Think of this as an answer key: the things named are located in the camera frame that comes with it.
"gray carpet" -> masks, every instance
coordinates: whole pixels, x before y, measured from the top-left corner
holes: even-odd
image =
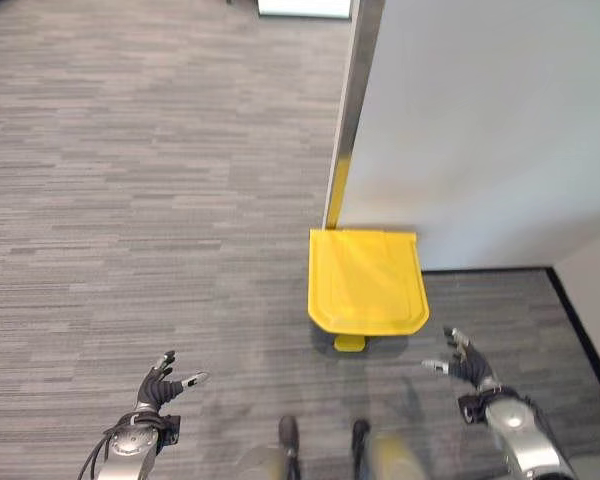
[[[307,479],[349,476],[349,429],[407,436],[434,479],[502,471],[467,389],[423,371],[463,327],[600,450],[600,388],[544,273],[426,278],[432,318],[395,358],[315,351],[319,225],[347,22],[250,1],[0,3],[0,480],[72,478],[162,351],[211,380],[170,404],[153,479],[231,478],[295,413]]]

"yellow foot pedal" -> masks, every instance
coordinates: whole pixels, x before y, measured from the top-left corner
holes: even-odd
[[[366,344],[362,335],[337,335],[333,348],[339,352],[361,352]]]

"black baseboard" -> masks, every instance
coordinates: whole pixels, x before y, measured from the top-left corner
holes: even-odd
[[[598,356],[598,352],[596,352],[596,349],[593,346],[589,335],[587,335],[587,332],[584,329],[582,322],[580,321],[580,317],[578,316],[576,309],[573,308],[573,305],[571,304],[571,301],[567,296],[567,292],[565,291],[564,286],[560,281],[560,277],[558,277],[558,274],[553,269],[553,267],[547,268],[547,276],[549,277],[549,281],[551,282],[551,285],[553,285],[553,288],[555,289],[556,294],[560,299],[560,303],[562,303],[563,308],[567,312],[569,322],[571,322],[571,326],[575,330],[576,335],[580,340],[580,344],[584,349],[584,353],[589,359],[591,368],[593,368],[593,371],[596,374],[596,377],[598,378],[598,382],[600,383],[600,357]]]
[[[466,274],[466,273],[507,273],[507,272],[533,272],[538,270],[546,270],[546,265],[537,265],[531,267],[499,267],[499,268],[468,268],[456,270],[422,270],[423,275],[450,275],[450,274]]]

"robotic arm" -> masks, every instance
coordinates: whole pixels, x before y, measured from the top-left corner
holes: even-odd
[[[466,335],[447,327],[444,334],[456,349],[453,360],[424,360],[422,365],[471,382],[476,388],[476,395],[458,399],[460,411],[467,423],[489,426],[513,476],[517,480],[575,480],[540,409],[501,384]]]
[[[165,377],[173,368],[175,352],[166,352],[149,370],[140,385],[136,406],[118,423],[104,432],[85,461],[78,480],[90,466],[90,478],[95,479],[95,466],[104,446],[104,464],[98,480],[145,480],[153,469],[156,455],[162,448],[175,445],[180,433],[180,416],[158,412],[165,403],[173,400],[185,389],[205,381],[209,374],[199,372],[182,381],[168,381]]]

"yellow bin lid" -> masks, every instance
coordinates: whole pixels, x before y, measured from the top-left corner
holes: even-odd
[[[309,315],[348,335],[409,335],[429,318],[415,233],[311,230]]]

